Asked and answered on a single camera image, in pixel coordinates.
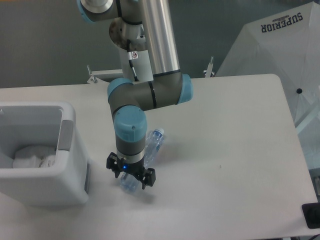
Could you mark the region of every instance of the plastic water bottle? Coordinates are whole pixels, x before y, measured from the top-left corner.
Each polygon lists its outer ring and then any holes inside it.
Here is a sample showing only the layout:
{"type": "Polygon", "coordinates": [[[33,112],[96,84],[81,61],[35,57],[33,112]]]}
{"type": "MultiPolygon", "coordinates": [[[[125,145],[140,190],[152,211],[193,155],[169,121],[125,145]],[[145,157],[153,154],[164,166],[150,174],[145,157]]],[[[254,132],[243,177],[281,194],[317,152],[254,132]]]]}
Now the plastic water bottle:
{"type": "MultiPolygon", "coordinates": [[[[162,128],[151,131],[145,140],[144,167],[147,169],[155,160],[157,153],[164,143],[164,130],[162,128]]],[[[124,172],[120,178],[120,186],[129,192],[135,192],[140,181],[134,176],[124,172]]]]}

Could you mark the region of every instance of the bottle cap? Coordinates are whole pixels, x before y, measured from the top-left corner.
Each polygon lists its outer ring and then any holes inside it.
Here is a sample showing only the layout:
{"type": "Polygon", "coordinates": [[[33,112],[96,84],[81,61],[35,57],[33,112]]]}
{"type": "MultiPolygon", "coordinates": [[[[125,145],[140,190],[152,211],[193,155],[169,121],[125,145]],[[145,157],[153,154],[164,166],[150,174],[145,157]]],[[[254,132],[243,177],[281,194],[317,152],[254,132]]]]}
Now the bottle cap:
{"type": "Polygon", "coordinates": [[[160,132],[162,135],[165,133],[165,130],[163,128],[157,128],[155,131],[160,132]]]}

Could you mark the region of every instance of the black cable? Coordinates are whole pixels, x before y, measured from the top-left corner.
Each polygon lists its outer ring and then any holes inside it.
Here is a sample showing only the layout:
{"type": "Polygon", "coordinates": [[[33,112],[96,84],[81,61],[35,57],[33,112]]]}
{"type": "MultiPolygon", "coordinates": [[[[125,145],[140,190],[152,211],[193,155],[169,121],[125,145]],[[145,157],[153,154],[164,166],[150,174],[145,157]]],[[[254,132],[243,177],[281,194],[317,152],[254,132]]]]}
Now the black cable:
{"type": "Polygon", "coordinates": [[[320,234],[314,235],[313,237],[309,238],[308,240],[314,240],[314,239],[316,239],[316,238],[319,237],[319,236],[320,236],[320,234]]]}
{"type": "MultiPolygon", "coordinates": [[[[126,41],[126,52],[127,53],[130,52],[130,40],[129,39],[126,41]]],[[[136,70],[134,68],[134,63],[132,62],[132,59],[129,59],[129,65],[130,65],[130,68],[131,68],[132,73],[133,73],[134,81],[135,82],[139,82],[139,79],[138,79],[136,70]]]]}

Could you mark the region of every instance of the robotic arm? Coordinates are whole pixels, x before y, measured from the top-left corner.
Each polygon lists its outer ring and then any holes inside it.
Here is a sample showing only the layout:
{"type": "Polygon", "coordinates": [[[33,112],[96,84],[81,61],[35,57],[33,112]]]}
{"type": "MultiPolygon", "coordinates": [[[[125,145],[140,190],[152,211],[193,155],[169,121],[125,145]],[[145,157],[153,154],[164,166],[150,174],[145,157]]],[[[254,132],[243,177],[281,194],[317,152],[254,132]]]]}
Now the robotic arm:
{"type": "MultiPolygon", "coordinates": [[[[142,189],[152,187],[155,170],[144,168],[144,111],[193,97],[191,79],[180,71],[168,0],[78,0],[78,6],[88,22],[117,18],[109,33],[118,47],[128,52],[148,50],[153,80],[133,84],[117,78],[108,86],[117,151],[107,158],[106,167],[116,178],[126,172],[142,182],[142,189]]],[[[132,62],[130,66],[135,74],[132,62]]]]}

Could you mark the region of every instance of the white sticker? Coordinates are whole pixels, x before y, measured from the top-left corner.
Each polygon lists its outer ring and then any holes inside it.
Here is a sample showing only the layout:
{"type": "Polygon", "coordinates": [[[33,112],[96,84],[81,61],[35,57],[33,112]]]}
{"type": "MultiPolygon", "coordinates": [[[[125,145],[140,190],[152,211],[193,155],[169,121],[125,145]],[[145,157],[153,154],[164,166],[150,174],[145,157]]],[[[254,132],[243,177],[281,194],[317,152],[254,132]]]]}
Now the white sticker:
{"type": "Polygon", "coordinates": [[[128,58],[129,60],[138,59],[138,52],[137,51],[128,52],[128,58]]]}

